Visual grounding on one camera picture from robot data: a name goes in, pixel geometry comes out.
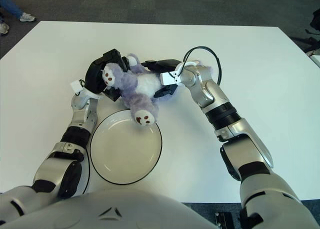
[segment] plush toy paw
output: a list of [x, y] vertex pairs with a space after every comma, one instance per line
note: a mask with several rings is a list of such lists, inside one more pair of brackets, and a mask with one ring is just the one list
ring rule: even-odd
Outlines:
[[136, 66], [136, 65], [138, 64], [138, 61], [137, 61], [137, 59], [136, 59], [134, 56], [127, 55], [126, 58], [127, 58], [128, 61], [129, 61], [130, 67]]
[[134, 114], [134, 119], [142, 126], [148, 126], [155, 123], [155, 117], [147, 110], [138, 110]]
[[112, 87], [115, 84], [116, 77], [107, 65], [103, 69], [102, 78], [108, 87]]

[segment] stuffed animal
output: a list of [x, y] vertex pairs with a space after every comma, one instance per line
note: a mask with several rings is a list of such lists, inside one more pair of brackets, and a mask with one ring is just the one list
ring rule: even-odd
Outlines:
[[129, 54], [127, 59], [130, 65], [128, 72], [116, 63], [107, 63], [102, 72], [103, 80], [107, 89], [120, 89], [124, 105], [130, 108], [132, 118], [138, 124], [152, 125], [159, 112], [158, 99], [154, 94], [163, 87], [160, 74], [145, 69], [134, 54]]

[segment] wire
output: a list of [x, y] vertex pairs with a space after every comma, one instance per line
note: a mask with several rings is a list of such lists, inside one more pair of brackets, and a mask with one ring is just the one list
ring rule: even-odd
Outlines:
[[86, 158], [88, 158], [88, 181], [86, 182], [86, 185], [85, 185], [85, 188], [84, 188], [82, 194], [85, 194], [87, 187], [89, 185], [89, 179], [90, 179], [90, 159], [89, 159], [89, 154], [88, 154], [87, 148], [85, 148], [85, 152], [86, 152]]
[[218, 80], [217, 80], [217, 84], [220, 86], [221, 79], [222, 79], [222, 69], [221, 69], [221, 65], [220, 65], [220, 60], [219, 60], [219, 58], [217, 57], [217, 55], [215, 54], [215, 52], [214, 52], [211, 48], [209, 48], [209, 47], [207, 47], [207, 46], [204, 46], [204, 45], [200, 45], [200, 46], [196, 46], [196, 47], [194, 47], [194, 48], [191, 48], [191, 49], [184, 55], [182, 69], [181, 69], [178, 77], [179, 77], [179, 76], [181, 75], [181, 73], [183, 72], [183, 70], [184, 70], [184, 68], [185, 68], [185, 64], [186, 64], [186, 62], [187, 62], [187, 60], [188, 60], [188, 57], [189, 57], [190, 54], [191, 54], [194, 50], [196, 50], [196, 49], [206, 50], [206, 51], [210, 52], [210, 53], [215, 57], [216, 63], [217, 63], [217, 65], [218, 65]]

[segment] plate rim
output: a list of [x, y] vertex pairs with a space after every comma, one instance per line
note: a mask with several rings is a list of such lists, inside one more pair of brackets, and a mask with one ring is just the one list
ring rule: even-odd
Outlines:
[[107, 118], [111, 117], [112, 115], [114, 115], [114, 114], [116, 114], [116, 113], [124, 112], [124, 111], [130, 111], [130, 109], [124, 109], [124, 110], [116, 111], [116, 112], [108, 115], [105, 119], [103, 119], [103, 120], [99, 123], [99, 125], [95, 128], [95, 130], [94, 130], [94, 132], [93, 132], [93, 134], [92, 134], [92, 137], [91, 137], [91, 140], [90, 140], [90, 153], [89, 153], [89, 154], [90, 154], [90, 161], [91, 161], [91, 163], [92, 163], [92, 166], [93, 166], [95, 172], [96, 172], [103, 180], [105, 180], [106, 182], [112, 183], [112, 184], [115, 184], [115, 185], [120, 185], [120, 186], [131, 185], [131, 184], [137, 183], [137, 182], [141, 181], [142, 179], [144, 179], [146, 176], [148, 176], [148, 175], [154, 170], [154, 168], [156, 167], [156, 165], [158, 164], [158, 161], [159, 161], [160, 156], [161, 156], [161, 153], [162, 153], [162, 146], [163, 146], [163, 139], [162, 139], [162, 133], [161, 133], [160, 127], [158, 126], [157, 123], [154, 123], [154, 124], [158, 127], [158, 130], [159, 130], [159, 133], [160, 133], [161, 147], [160, 147], [159, 156], [158, 156], [155, 164], [154, 164], [153, 167], [151, 168], [151, 170], [150, 170], [147, 174], [145, 174], [143, 177], [141, 177], [140, 179], [135, 180], [135, 181], [133, 181], [133, 182], [128, 182], [128, 183], [117, 183], [117, 182], [112, 182], [112, 181], [110, 181], [110, 180], [105, 179], [105, 178], [98, 172], [98, 170], [97, 170], [96, 167], [95, 167], [94, 161], [92, 160], [92, 148], [91, 148], [91, 146], [92, 146], [92, 140], [93, 140], [93, 138], [94, 138], [94, 136], [95, 136], [95, 133], [96, 133], [97, 129], [100, 127], [100, 125], [101, 125]]

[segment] white plate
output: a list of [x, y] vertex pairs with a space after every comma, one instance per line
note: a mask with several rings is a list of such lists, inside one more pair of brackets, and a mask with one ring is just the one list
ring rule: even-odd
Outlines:
[[157, 124], [138, 125], [130, 111], [123, 110], [101, 122], [90, 148], [96, 172], [110, 183], [127, 185], [141, 180], [155, 167], [162, 137]]

